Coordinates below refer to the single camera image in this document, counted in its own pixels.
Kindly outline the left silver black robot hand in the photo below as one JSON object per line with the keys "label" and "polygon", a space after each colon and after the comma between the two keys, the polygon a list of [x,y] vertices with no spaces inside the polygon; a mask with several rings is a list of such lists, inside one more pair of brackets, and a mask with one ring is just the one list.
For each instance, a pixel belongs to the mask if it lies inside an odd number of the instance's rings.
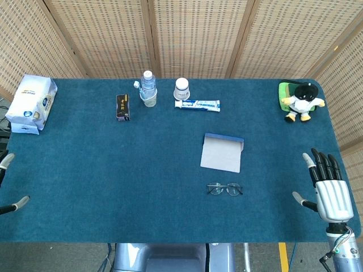
{"label": "left silver black robot hand", "polygon": [[[15,154],[9,153],[8,150],[5,150],[3,153],[1,153],[1,184],[5,177],[6,170],[8,169],[10,163],[14,159]],[[23,198],[21,198],[18,202],[7,205],[7,206],[1,206],[1,215],[7,214],[10,212],[15,212],[21,209],[23,206],[25,206],[30,200],[30,196],[25,195]]]}

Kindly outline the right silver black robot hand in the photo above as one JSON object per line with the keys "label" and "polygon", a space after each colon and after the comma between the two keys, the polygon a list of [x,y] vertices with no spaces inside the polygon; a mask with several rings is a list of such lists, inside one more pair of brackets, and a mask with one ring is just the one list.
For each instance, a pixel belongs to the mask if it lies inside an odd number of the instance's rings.
{"label": "right silver black robot hand", "polygon": [[315,190],[316,202],[293,192],[294,199],[303,207],[319,214],[327,223],[346,223],[353,218],[353,207],[347,182],[343,180],[337,160],[312,148],[313,157],[303,153]]}

